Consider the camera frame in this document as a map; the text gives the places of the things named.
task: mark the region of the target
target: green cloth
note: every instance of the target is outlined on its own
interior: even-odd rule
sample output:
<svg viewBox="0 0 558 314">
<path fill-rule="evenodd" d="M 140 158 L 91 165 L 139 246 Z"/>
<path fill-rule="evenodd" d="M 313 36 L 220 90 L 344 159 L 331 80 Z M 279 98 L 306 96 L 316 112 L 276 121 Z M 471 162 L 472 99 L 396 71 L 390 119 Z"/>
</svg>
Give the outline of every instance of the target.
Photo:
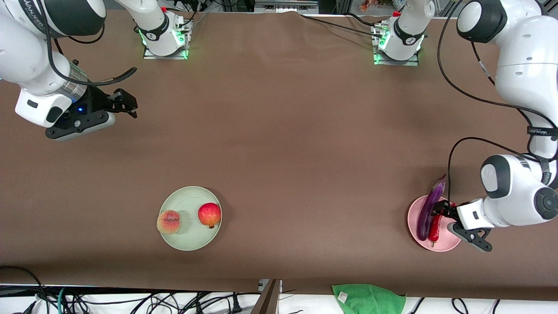
<svg viewBox="0 0 558 314">
<path fill-rule="evenodd" d="M 407 298 L 371 284 L 340 284 L 332 289 L 345 314 L 401 314 Z"/>
</svg>

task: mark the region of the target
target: purple eggplant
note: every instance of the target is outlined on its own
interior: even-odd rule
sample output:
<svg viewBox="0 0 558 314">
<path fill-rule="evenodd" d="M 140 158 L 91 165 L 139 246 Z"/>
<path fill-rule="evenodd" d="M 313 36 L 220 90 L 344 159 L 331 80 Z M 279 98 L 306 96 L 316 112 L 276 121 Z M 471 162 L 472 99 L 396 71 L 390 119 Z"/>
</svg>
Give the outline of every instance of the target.
<svg viewBox="0 0 558 314">
<path fill-rule="evenodd" d="M 428 239 L 428 233 L 430 232 L 430 226 L 432 225 L 433 216 L 430 215 L 432 209 L 434 208 L 434 203 L 440 200 L 446 187 L 446 175 L 444 174 L 440 179 L 436 181 L 436 184 L 430 190 L 430 193 L 426 197 L 424 204 L 420 213 L 418 214 L 417 222 L 417 236 L 421 241 Z"/>
</svg>

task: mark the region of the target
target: brown table surface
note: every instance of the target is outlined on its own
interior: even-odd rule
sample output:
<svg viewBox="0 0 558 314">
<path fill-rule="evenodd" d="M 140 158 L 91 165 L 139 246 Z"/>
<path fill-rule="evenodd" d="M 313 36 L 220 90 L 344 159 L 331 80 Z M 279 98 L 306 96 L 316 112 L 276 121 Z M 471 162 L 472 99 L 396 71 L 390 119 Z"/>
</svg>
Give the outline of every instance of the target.
<svg viewBox="0 0 558 314">
<path fill-rule="evenodd" d="M 409 205 L 446 172 L 458 139 L 527 143 L 515 110 L 443 80 L 442 24 L 430 23 L 420 66 L 393 67 L 373 64 L 368 36 L 296 13 L 209 14 L 189 60 L 155 61 L 142 59 L 129 14 L 109 12 L 101 41 L 61 44 L 92 80 L 137 66 L 103 89 L 133 94 L 138 119 L 119 114 L 108 129 L 50 141 L 13 112 L 18 86 L 0 83 L 0 263 L 50 284 L 254 291 L 258 278 L 282 278 L 299 293 L 370 283 L 413 296 L 558 299 L 554 221 L 494 230 L 491 253 L 465 243 L 431 253 L 409 234 Z M 494 73 L 497 49 L 479 52 Z M 458 85 L 499 99 L 454 22 L 442 54 Z M 481 142 L 457 149 L 454 202 L 484 195 L 479 168 L 495 153 Z M 208 246 L 183 252 L 155 222 L 189 185 L 213 191 L 225 219 Z M 10 281 L 29 279 L 0 274 Z"/>
</svg>

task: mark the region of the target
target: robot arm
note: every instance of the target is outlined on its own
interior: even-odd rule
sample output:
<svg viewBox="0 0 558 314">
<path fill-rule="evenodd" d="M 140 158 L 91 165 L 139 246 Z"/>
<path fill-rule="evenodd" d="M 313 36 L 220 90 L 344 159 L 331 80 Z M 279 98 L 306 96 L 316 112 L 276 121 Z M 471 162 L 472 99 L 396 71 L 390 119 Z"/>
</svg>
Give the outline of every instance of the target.
<svg viewBox="0 0 558 314">
<path fill-rule="evenodd" d="M 0 77 L 21 87 L 16 113 L 46 127 L 46 136 L 56 140 L 110 126 L 115 112 L 135 117 L 135 98 L 121 89 L 109 96 L 87 83 L 70 82 L 68 78 L 88 80 L 76 64 L 55 51 L 50 52 L 53 64 L 68 78 L 53 70 L 45 43 L 45 18 L 51 37 L 94 35 L 103 26 L 105 9 L 101 0 L 0 3 Z"/>
<path fill-rule="evenodd" d="M 385 22 L 389 25 L 389 34 L 379 48 L 394 60 L 410 59 L 424 39 L 424 30 L 434 17 L 434 10 L 432 0 L 407 0 L 401 15 Z"/>
<path fill-rule="evenodd" d="M 496 91 L 508 103 L 543 116 L 522 111 L 536 161 L 491 156 L 480 171 L 488 197 L 456 207 L 439 202 L 434 209 L 456 220 L 448 226 L 452 233 L 491 251 L 485 240 L 491 228 L 534 225 L 558 214 L 558 21 L 543 15 L 536 0 L 473 0 L 459 15 L 458 33 L 498 45 Z"/>
<path fill-rule="evenodd" d="M 163 12 L 157 0 L 116 0 L 133 17 L 145 46 L 157 56 L 168 56 L 185 45 L 184 18 Z"/>
</svg>

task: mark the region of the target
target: peach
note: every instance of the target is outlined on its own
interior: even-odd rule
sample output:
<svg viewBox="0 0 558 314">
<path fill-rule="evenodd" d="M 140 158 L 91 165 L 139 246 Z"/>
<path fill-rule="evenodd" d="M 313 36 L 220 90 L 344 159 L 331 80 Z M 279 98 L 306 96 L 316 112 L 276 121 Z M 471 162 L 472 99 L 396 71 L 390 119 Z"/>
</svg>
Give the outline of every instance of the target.
<svg viewBox="0 0 558 314">
<path fill-rule="evenodd" d="M 164 235 L 175 234 L 180 229 L 180 214 L 175 211 L 164 211 L 157 219 L 157 229 Z"/>
</svg>

